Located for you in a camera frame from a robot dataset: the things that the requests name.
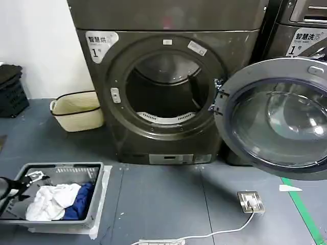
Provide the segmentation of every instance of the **towel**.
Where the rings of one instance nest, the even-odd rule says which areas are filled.
[[[60,184],[57,186],[41,186],[34,201],[28,206],[28,221],[56,221],[65,215],[65,208],[71,206],[77,196],[78,184]]]

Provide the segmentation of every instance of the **gray plastic basket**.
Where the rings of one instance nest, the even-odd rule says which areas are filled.
[[[24,194],[30,195],[30,198],[22,202],[13,200],[0,201],[0,224],[21,225],[29,228],[42,227],[67,227],[90,228],[94,225],[95,217],[99,206],[99,200],[102,192],[103,163],[101,162],[68,162],[68,163],[28,163],[23,166],[15,178],[34,171],[42,171],[50,178],[34,183]],[[53,220],[46,222],[34,222],[25,219],[27,207],[33,202],[36,192],[43,185],[73,184],[83,185],[85,183],[94,183],[94,191],[91,202],[88,206],[86,218],[84,220]]]

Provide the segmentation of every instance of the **open door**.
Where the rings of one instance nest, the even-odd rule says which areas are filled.
[[[250,65],[219,88],[214,111],[226,144],[253,166],[290,179],[327,179],[326,63]]]

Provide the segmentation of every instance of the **door hinge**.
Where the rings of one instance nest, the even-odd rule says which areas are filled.
[[[215,110],[215,99],[217,97],[217,94],[220,92],[220,88],[223,86],[224,84],[224,80],[222,78],[215,78],[214,79],[214,83],[215,83],[215,88],[216,88],[216,95],[214,98],[213,103],[209,106],[208,111],[214,111]]]

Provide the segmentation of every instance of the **power cord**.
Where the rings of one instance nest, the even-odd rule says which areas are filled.
[[[203,236],[185,236],[185,237],[181,237],[181,238],[177,238],[177,239],[169,239],[169,240],[143,240],[143,241],[137,241],[135,243],[132,243],[131,245],[138,245],[141,243],[147,243],[147,242],[156,242],[156,243],[174,243],[174,242],[179,242],[179,241],[183,241],[186,239],[193,239],[193,238],[207,238],[210,236],[214,236],[217,234],[222,234],[222,233],[231,233],[231,232],[237,232],[237,231],[242,231],[249,223],[250,221],[253,219],[254,217],[254,207],[256,205],[255,200],[251,199],[248,201],[248,206],[250,206],[252,208],[252,214],[250,216],[250,218],[247,220],[247,222],[242,225],[241,227],[239,227],[238,229],[234,229],[234,230],[226,230],[226,231],[216,231],[207,235],[203,235]]]

